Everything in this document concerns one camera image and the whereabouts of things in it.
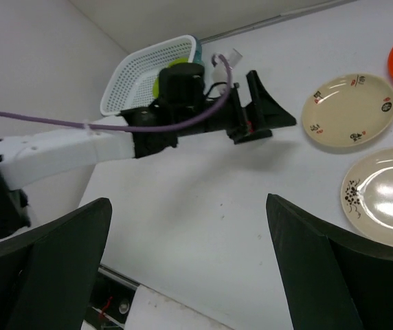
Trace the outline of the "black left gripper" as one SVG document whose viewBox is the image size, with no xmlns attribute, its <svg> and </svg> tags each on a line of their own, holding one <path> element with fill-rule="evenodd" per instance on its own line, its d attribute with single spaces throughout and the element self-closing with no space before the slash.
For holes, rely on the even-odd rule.
<svg viewBox="0 0 393 330">
<path fill-rule="evenodd" d="M 159 97 L 148 106 L 120 112 L 130 126 L 149 128 L 132 133 L 135 158 L 175 148 L 183 136 L 225 131 L 235 144 L 243 144 L 271 138 L 272 129 L 296 125 L 296 119 L 267 92 L 256 70 L 246 75 L 251 102 L 245 110 L 240 105 L 239 84 L 228 85 L 224 80 L 205 92 L 202 73 L 202 66 L 196 64 L 163 69 Z"/>
</svg>

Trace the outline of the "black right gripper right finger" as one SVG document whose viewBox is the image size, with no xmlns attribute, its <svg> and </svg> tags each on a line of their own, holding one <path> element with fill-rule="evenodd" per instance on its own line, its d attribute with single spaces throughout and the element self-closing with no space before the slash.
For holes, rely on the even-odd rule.
<svg viewBox="0 0 393 330">
<path fill-rule="evenodd" d="M 266 211 L 294 329 L 393 329 L 393 247 L 279 195 Z"/>
</svg>

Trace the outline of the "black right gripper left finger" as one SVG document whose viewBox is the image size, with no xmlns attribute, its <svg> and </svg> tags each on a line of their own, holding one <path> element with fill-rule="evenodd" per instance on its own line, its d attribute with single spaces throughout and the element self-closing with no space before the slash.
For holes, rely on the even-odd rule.
<svg viewBox="0 0 393 330">
<path fill-rule="evenodd" d="M 111 224 L 99 198 L 0 242 L 0 329 L 80 329 Z"/>
</svg>

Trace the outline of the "beige plate with symbols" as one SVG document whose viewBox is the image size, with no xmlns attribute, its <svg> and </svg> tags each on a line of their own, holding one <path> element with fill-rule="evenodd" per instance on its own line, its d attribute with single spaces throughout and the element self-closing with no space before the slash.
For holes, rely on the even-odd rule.
<svg viewBox="0 0 393 330">
<path fill-rule="evenodd" d="M 352 149 L 393 123 L 393 87 L 368 73 L 338 76 L 315 89 L 301 115 L 307 136 L 330 149 Z"/>
</svg>

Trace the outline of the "green plate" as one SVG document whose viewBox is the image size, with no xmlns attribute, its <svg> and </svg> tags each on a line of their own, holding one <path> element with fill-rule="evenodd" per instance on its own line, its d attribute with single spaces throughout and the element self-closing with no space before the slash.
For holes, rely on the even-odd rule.
<svg viewBox="0 0 393 330">
<path fill-rule="evenodd" d="M 170 62 L 167 65 L 167 68 L 173 67 L 178 64 L 187 63 L 187 62 L 188 62 L 188 58 L 181 57 L 181 58 L 175 59 L 172 62 Z M 153 84 L 153 97 L 154 97 L 154 99 L 158 98 L 158 96 L 159 96 L 159 76 L 156 78 L 156 80 Z"/>
</svg>

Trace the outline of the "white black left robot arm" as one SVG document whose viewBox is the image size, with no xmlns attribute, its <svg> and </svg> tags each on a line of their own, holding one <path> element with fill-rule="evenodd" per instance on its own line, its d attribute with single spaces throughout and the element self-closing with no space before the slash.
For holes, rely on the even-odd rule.
<svg viewBox="0 0 393 330">
<path fill-rule="evenodd" d="M 148 106 L 119 111 L 122 125 L 56 122 L 56 130 L 0 139 L 0 239 L 31 224 L 25 186 L 83 166 L 148 157 L 189 135 L 226 132 L 235 144 L 269 138 L 296 119 L 265 90 L 256 71 L 247 74 L 251 102 L 242 106 L 230 76 L 211 98 L 204 68 L 181 63 L 160 71 L 159 93 Z"/>
</svg>

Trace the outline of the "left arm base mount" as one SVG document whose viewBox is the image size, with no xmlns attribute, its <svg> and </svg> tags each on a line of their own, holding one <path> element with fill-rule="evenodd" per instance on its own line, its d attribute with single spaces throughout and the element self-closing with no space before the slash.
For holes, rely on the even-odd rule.
<svg viewBox="0 0 393 330">
<path fill-rule="evenodd" d="M 125 329 L 139 283 L 100 265 L 84 322 L 92 329 Z"/>
</svg>

